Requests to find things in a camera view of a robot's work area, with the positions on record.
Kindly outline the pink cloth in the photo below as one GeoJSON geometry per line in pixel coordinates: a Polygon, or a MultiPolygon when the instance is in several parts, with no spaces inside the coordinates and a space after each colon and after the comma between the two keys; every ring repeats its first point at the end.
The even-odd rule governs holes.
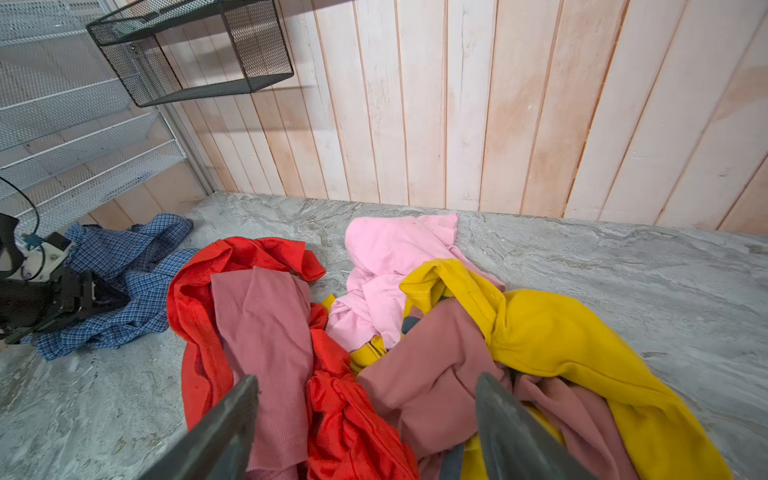
{"type": "Polygon", "coordinates": [[[501,281],[474,266],[456,246],[459,218],[445,215],[361,217],[349,224],[345,247],[353,262],[347,293],[331,305],[326,332],[352,352],[379,337],[391,348],[401,338],[406,296],[399,285],[434,259],[458,259],[500,287],[501,281]]]}

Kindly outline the yellow cloth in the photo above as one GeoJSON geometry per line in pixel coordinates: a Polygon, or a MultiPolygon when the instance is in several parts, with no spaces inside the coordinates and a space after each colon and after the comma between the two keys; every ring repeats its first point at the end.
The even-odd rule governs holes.
{"type": "Polygon", "coordinates": [[[349,352],[356,373],[367,352],[394,349],[415,320],[455,300],[508,375],[558,378],[603,398],[637,470],[634,479],[730,477],[686,404],[579,301],[534,290],[504,291],[456,259],[423,263],[399,288],[406,296],[400,341],[387,348],[374,337],[349,352]]]}

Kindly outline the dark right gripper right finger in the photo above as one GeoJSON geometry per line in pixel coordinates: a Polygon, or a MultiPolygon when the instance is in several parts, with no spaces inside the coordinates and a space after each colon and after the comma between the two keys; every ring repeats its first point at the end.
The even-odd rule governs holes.
{"type": "Polygon", "coordinates": [[[489,373],[481,374],[477,380],[475,411],[490,479],[593,477],[489,373]]]}

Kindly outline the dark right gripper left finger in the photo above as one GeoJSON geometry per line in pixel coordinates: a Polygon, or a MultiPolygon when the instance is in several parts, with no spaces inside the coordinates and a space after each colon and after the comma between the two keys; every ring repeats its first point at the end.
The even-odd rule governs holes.
{"type": "Polygon", "coordinates": [[[253,446],[258,395],[256,377],[241,379],[141,478],[244,479],[253,446]]]}

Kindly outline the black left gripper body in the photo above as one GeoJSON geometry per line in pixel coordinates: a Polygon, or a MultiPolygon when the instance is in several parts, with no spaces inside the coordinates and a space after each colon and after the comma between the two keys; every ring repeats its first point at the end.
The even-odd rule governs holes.
{"type": "Polygon", "coordinates": [[[1,281],[1,339],[18,344],[28,336],[61,331],[96,315],[123,308],[129,296],[91,270],[57,268],[46,282],[1,281]]]}

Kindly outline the blue plaid shirt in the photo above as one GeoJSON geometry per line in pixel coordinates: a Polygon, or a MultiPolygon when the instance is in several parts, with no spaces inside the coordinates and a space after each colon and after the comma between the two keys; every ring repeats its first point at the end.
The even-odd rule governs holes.
{"type": "Polygon", "coordinates": [[[117,349],[146,334],[165,331],[170,283],[197,253],[180,247],[193,228],[192,220],[170,213],[126,230],[72,225],[65,233],[74,243],[67,265],[78,273],[94,272],[130,301],[123,308],[57,332],[29,335],[21,342],[33,345],[44,359],[54,360],[82,347],[117,349]]]}

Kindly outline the dusty rose cloth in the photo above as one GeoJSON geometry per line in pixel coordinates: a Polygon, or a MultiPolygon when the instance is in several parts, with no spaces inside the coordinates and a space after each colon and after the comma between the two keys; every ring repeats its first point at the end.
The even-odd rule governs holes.
{"type": "Polygon", "coordinates": [[[392,350],[351,356],[324,330],[305,281],[253,268],[212,279],[215,315],[235,379],[263,386],[251,479],[475,479],[475,385],[499,379],[600,479],[634,479],[606,401],[558,378],[508,375],[455,301],[414,321],[392,350]]]}

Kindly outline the red cloth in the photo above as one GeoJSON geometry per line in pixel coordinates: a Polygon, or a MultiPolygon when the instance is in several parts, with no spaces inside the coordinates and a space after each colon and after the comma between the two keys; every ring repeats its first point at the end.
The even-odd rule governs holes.
{"type": "Polygon", "coordinates": [[[324,267],[302,242],[219,240],[172,280],[171,328],[184,339],[184,411],[197,425],[248,375],[259,384],[250,479],[415,479],[412,449],[379,416],[326,332],[309,285],[324,267]]]}

